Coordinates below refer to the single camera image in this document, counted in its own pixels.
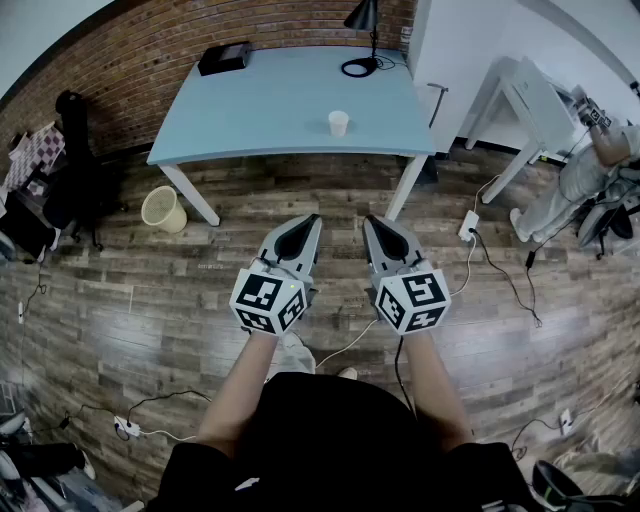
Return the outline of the black swivel chair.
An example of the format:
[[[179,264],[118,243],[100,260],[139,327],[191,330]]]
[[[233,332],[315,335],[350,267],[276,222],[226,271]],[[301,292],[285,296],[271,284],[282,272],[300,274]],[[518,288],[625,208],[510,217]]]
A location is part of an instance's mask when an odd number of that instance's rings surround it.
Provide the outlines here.
[[[584,249],[594,241],[599,243],[596,259],[605,254],[605,238],[613,233],[621,240],[634,236],[632,217],[640,213],[640,168],[623,167],[614,172],[603,192],[600,192],[578,231],[579,247]]]

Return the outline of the white desk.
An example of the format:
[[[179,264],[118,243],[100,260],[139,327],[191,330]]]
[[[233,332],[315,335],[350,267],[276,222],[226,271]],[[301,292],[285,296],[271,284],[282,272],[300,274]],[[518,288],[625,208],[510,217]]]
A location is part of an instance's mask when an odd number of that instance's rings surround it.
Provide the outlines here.
[[[497,84],[471,125],[465,148],[471,150],[486,131],[496,103],[505,98],[519,123],[527,132],[527,143],[511,163],[484,191],[481,200],[490,203],[519,171],[541,154],[555,153],[568,143],[576,130],[575,100],[571,93],[557,87],[534,61],[524,57],[511,61],[499,73]]]

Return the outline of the grey T-shaped tool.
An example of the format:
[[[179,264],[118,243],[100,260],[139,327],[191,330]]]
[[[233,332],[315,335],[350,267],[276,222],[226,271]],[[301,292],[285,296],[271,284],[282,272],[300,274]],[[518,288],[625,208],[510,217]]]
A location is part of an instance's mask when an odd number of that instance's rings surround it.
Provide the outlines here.
[[[446,86],[443,86],[441,84],[437,84],[437,83],[433,83],[433,82],[429,82],[427,84],[427,86],[430,87],[430,88],[433,88],[433,89],[437,89],[438,92],[439,92],[439,96],[438,96],[436,105],[434,107],[434,110],[433,110],[432,115],[431,115],[431,119],[429,121],[429,128],[432,128],[434,123],[435,123],[435,121],[436,121],[436,119],[437,119],[437,116],[438,116],[438,113],[440,111],[440,107],[442,105],[444,96],[445,96],[446,93],[449,92],[449,88],[446,87]]]

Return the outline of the person's left leg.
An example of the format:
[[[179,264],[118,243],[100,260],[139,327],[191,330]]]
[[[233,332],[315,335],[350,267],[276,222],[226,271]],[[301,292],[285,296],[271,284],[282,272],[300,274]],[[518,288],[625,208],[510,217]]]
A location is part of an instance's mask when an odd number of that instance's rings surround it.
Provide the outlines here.
[[[312,352],[292,331],[287,332],[278,342],[266,381],[282,372],[316,373],[316,360]]]

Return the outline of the cream wastebasket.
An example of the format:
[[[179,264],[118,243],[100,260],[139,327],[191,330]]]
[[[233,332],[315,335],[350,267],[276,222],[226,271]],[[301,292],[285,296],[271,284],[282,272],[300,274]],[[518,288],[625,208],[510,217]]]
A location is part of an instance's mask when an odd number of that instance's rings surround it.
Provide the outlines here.
[[[175,234],[187,224],[187,215],[176,191],[171,186],[152,190],[141,207],[141,217],[148,226]]]

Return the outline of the black desk lamp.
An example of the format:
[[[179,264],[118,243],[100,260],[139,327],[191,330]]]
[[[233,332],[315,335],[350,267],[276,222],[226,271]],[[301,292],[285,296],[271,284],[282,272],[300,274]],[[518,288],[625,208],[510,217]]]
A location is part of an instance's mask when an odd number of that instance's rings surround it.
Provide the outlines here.
[[[378,0],[361,0],[344,21],[344,26],[354,31],[368,32],[371,54],[342,64],[341,72],[350,78],[366,78],[376,70],[388,70],[396,62],[377,54],[378,48]]]

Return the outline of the person's black shirt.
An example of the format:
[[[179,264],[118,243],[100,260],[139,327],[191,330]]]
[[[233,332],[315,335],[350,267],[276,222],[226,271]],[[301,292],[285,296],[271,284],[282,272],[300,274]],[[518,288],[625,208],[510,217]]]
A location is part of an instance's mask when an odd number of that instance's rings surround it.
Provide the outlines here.
[[[395,396],[337,376],[269,380],[236,453],[176,445],[148,512],[544,512],[507,445],[442,451]]]

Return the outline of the person's right forearm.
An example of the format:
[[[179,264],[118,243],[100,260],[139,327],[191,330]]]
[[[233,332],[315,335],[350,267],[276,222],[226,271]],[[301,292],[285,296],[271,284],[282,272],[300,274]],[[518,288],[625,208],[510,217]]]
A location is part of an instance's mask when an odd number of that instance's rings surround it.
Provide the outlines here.
[[[463,402],[425,330],[403,337],[416,415],[444,452],[474,441]]]

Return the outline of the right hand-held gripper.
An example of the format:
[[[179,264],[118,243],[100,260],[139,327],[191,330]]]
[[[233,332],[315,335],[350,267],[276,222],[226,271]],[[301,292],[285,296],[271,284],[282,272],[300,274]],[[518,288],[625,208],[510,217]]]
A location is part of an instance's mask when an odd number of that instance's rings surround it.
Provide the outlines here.
[[[451,296],[417,237],[385,217],[366,217],[362,232],[372,284],[367,294],[378,318],[401,336],[437,327]]]

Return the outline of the black office chair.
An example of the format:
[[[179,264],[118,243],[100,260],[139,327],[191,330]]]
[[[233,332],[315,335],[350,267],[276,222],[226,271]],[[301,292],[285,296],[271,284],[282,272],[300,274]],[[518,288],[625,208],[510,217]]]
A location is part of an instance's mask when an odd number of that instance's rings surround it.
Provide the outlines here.
[[[116,174],[99,163],[89,145],[87,105],[83,97],[65,90],[56,99],[65,140],[66,165],[55,173],[43,215],[60,230],[73,224],[71,237],[80,240],[79,231],[91,232],[98,251],[104,246],[97,239],[98,221],[117,211],[128,210],[119,200],[120,182]]]

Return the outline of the checkered cloth table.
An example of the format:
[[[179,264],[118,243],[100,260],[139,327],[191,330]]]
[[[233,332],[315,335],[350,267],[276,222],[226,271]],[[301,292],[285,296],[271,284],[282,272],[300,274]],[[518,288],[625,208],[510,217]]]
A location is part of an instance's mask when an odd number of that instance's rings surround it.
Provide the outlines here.
[[[18,147],[10,153],[10,168],[0,186],[0,197],[5,199],[9,192],[23,186],[32,195],[43,196],[56,160],[64,150],[64,136],[54,122],[31,135],[24,134]]]

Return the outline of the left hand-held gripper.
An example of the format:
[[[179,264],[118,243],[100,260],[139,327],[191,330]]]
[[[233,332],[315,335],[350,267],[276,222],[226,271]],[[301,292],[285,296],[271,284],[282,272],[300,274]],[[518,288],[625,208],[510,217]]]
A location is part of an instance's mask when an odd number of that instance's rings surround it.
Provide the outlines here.
[[[239,271],[229,301],[242,329],[282,336],[309,308],[314,282],[308,273],[317,261],[320,233],[318,214],[290,219],[268,233],[261,258]]]

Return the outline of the person's left forearm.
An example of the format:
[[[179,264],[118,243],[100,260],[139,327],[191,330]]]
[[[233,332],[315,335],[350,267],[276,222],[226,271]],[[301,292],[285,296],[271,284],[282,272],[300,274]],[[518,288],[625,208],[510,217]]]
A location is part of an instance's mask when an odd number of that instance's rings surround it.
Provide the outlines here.
[[[209,404],[196,442],[234,457],[238,441],[256,411],[279,338],[253,332]]]

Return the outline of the black box device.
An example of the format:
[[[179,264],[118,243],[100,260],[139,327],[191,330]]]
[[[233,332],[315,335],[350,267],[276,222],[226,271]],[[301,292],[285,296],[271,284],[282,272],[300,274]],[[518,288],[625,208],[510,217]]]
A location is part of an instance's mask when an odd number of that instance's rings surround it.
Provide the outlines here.
[[[241,41],[208,48],[197,64],[201,76],[245,69],[250,60],[252,44]]]

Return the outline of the light blue table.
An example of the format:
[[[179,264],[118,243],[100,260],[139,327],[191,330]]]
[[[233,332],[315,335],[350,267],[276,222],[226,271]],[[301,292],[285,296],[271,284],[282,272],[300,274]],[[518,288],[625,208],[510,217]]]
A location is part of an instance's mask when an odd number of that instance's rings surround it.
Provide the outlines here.
[[[396,62],[366,78],[341,72],[367,54],[349,46],[257,50],[245,69],[201,76],[192,68],[156,136],[147,162],[158,166],[212,226],[220,218],[181,170],[190,162],[276,154],[381,154],[408,157],[386,216],[395,219],[436,148],[408,68]],[[343,137],[328,115],[350,121]]]

